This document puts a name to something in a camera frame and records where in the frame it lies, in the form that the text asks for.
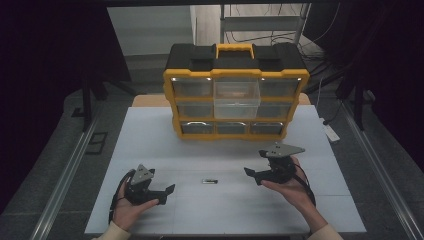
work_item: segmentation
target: yellow handle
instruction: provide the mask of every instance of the yellow handle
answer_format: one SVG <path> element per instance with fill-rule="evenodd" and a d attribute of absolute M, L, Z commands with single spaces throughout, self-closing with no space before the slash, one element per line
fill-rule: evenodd
<path fill-rule="evenodd" d="M 250 43 L 219 43 L 216 44 L 216 58 L 219 56 L 219 51 L 249 51 L 250 57 L 254 58 L 253 47 Z"/>

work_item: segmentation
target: black strap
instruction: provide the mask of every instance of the black strap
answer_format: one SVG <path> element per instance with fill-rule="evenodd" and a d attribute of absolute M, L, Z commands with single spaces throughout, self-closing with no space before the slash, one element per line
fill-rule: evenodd
<path fill-rule="evenodd" d="M 303 181 L 303 179 L 301 179 L 299 176 L 297 176 L 296 174 L 295 175 L 293 175 L 293 178 L 296 180 L 296 181 L 298 181 L 302 186 L 303 186 L 303 188 L 305 189 L 305 191 L 306 191 L 306 194 L 308 194 L 308 196 L 309 196 L 309 199 L 311 199 L 311 202 L 314 204 L 314 206 L 316 206 L 317 204 L 316 204 L 316 202 L 315 202 L 315 195 L 314 195 L 314 193 L 312 192 L 312 189 L 311 189 L 311 187 L 309 187 L 309 185 L 308 184 L 306 184 L 306 182 L 305 181 Z"/>
<path fill-rule="evenodd" d="M 119 190 L 121 189 L 122 183 L 124 183 L 125 179 L 127 179 L 128 177 L 131 177 L 132 175 L 134 175 L 134 173 L 135 173 L 135 170 L 129 171 L 127 174 L 125 174 L 125 176 L 119 182 L 118 188 L 116 189 L 116 192 L 113 195 L 112 203 L 110 204 L 110 209 L 109 209 L 109 224 L 110 224 L 110 221 L 112 221 L 112 219 L 113 219 L 113 215 L 115 213 L 116 204 L 118 203 L 119 200 L 122 199 L 122 198 L 118 199 L 118 194 L 119 194 Z"/>

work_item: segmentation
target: gray floor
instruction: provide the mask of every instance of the gray floor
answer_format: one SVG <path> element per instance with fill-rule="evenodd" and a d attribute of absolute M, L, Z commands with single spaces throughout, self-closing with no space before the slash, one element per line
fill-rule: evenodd
<path fill-rule="evenodd" d="M 126 84 L 140 93 L 162 93 L 161 57 L 159 60 L 128 57 L 133 82 Z M 316 64 L 307 62 L 309 69 Z M 320 76 L 322 75 L 312 78 L 310 83 L 319 82 Z M 333 82 L 309 95 L 319 115 L 325 119 L 332 118 L 339 108 L 340 101 L 334 95 L 337 85 L 337 81 Z M 94 109 L 101 109 L 94 133 L 107 132 L 105 145 L 100 154 L 93 154 L 101 149 L 99 144 L 88 145 L 86 150 L 88 153 L 82 157 L 59 212 L 53 219 L 54 223 L 48 228 L 50 231 L 47 239 L 91 239 L 90 236 L 84 235 L 85 226 L 106 173 L 126 111 L 133 100 L 133 96 L 122 89 L 109 83 L 105 83 L 105 86 L 109 92 L 107 100 L 93 100 Z M 379 182 L 367 153 L 361 147 L 360 139 L 349 124 L 351 117 L 349 109 L 352 103 L 345 100 L 343 104 L 345 107 L 341 108 L 330 123 L 341 138 L 337 144 L 332 145 L 332 148 L 367 229 L 367 233 L 343 234 L 343 237 L 372 240 L 409 239 L 398 213 L 384 190 L 384 183 Z M 364 133 L 422 230 L 424 175 L 378 121 L 371 110 L 371 104 L 363 106 Z M 75 108 L 82 108 L 80 91 L 67 97 L 63 116 L 49 143 L 0 216 L 1 239 L 29 239 L 32 235 L 64 167 L 81 138 L 83 119 L 72 117 Z"/>

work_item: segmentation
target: metal rail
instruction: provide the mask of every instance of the metal rail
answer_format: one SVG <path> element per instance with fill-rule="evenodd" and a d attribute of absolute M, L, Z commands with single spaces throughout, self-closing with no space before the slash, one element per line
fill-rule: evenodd
<path fill-rule="evenodd" d="M 85 149 L 90 141 L 91 135 L 97 125 L 101 110 L 103 109 L 103 103 L 99 103 L 99 107 L 96 109 L 94 118 L 87 130 L 81 134 L 78 140 L 78 144 L 69 158 L 69 161 L 56 184 L 46 207 L 41 214 L 38 223 L 35 225 L 34 231 L 30 237 L 33 240 L 46 239 L 50 230 L 53 226 L 54 220 L 56 219 L 57 213 L 62 206 L 63 200 L 65 199 L 66 193 L 68 192 L 69 186 L 71 185 L 72 179 L 74 178 L 75 172 L 84 156 Z"/>
<path fill-rule="evenodd" d="M 389 199 L 389 202 L 392 204 L 392 207 L 395 210 L 409 239 L 424 239 L 422 231 L 417 221 L 415 220 L 414 215 L 390 178 L 389 173 L 386 171 L 366 133 L 361 131 L 358 125 L 355 123 L 355 120 L 352 117 L 352 110 L 346 107 L 343 103 L 342 106 L 345 113 L 344 115 L 351 129 L 353 130 L 358 143 L 361 145 L 362 150 L 364 151 L 369 163 L 371 164 L 371 168 L 373 169 L 378 181 L 380 182 L 380 185 L 383 188 L 387 198 Z"/>

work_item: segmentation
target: black curtain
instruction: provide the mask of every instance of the black curtain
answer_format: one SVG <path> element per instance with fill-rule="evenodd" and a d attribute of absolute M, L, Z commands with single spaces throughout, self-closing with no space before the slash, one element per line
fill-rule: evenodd
<path fill-rule="evenodd" d="M 81 89 L 82 76 L 101 99 L 107 96 L 102 75 L 130 76 L 105 7 L 2 2 L 0 32 L 3 211 L 55 130 L 64 99 Z"/>
<path fill-rule="evenodd" d="M 421 1 L 397 0 L 363 61 L 365 86 L 376 97 L 374 112 L 421 170 L 424 170 L 423 11 Z"/>

